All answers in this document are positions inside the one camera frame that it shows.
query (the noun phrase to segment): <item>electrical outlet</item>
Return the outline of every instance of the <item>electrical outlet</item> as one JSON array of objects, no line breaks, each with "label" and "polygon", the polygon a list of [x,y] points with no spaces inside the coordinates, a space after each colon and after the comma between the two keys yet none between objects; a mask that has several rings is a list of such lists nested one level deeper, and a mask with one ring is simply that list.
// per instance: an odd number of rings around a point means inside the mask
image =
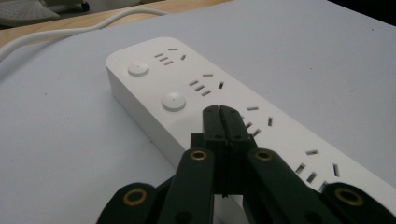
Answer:
[{"label": "electrical outlet", "polygon": [[[202,132],[204,108],[227,105],[239,111],[258,146],[276,151],[311,189],[347,183],[396,214],[391,185],[180,41],[161,37],[131,46],[106,65],[115,98],[173,165],[190,147],[191,133]],[[241,201],[216,200],[215,212],[225,223],[248,223]]]}]

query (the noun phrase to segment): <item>round button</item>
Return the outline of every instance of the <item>round button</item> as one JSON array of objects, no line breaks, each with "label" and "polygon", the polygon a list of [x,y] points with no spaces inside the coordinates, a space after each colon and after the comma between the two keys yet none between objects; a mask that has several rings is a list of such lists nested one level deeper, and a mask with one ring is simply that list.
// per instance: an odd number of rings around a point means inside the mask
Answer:
[{"label": "round button", "polygon": [[134,77],[142,77],[149,72],[149,65],[142,62],[133,62],[128,66],[128,73]]},{"label": "round button", "polygon": [[177,112],[186,106],[186,99],[178,92],[165,94],[163,97],[163,108],[167,111]]}]

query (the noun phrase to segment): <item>white table surface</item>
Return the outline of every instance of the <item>white table surface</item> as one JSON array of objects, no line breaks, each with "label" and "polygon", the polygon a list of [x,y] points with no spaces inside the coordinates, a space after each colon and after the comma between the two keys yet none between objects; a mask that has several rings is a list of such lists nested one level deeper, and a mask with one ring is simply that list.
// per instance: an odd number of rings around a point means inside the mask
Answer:
[{"label": "white table surface", "polygon": [[0,63],[0,223],[94,223],[175,169],[105,60],[177,38],[396,187],[396,28],[318,0],[235,0],[18,49]]}]

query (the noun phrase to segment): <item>white cable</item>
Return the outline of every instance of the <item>white cable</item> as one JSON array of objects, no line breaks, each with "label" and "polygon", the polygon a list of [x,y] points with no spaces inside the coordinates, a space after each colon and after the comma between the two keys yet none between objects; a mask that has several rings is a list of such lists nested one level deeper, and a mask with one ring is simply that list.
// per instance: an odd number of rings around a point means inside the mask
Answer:
[{"label": "white cable", "polygon": [[153,14],[157,16],[163,16],[167,15],[169,13],[156,10],[156,9],[151,9],[151,8],[131,8],[122,11],[119,14],[116,14],[104,21],[99,22],[98,24],[90,27],[85,27],[85,28],[77,28],[77,29],[63,29],[63,30],[52,30],[52,31],[44,31],[44,32],[38,32],[34,34],[29,34],[29,35],[24,35],[19,38],[16,38],[7,44],[5,44],[2,48],[0,48],[0,62],[2,62],[10,53],[12,53],[15,49],[20,48],[23,45],[38,41],[38,40],[43,40],[43,39],[48,39],[48,38],[60,38],[60,37],[67,37],[70,35],[78,35],[82,34],[85,32],[93,31],[93,30],[98,30],[107,27],[109,24],[113,23],[114,21],[117,21],[123,17],[136,14],[136,13],[147,13],[147,14]]}]

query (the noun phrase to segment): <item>power strip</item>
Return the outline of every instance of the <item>power strip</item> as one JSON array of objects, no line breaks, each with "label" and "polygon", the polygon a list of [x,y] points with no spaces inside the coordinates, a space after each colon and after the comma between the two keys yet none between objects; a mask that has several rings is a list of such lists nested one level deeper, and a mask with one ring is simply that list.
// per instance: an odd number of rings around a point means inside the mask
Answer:
[{"label": "power strip", "polygon": [[[227,105],[258,146],[276,151],[308,187],[348,183],[396,214],[396,189],[180,41],[161,37],[119,50],[106,66],[115,98],[174,166],[191,133],[202,132],[203,109]],[[225,223],[248,223],[241,197],[216,200],[215,212]]]}]

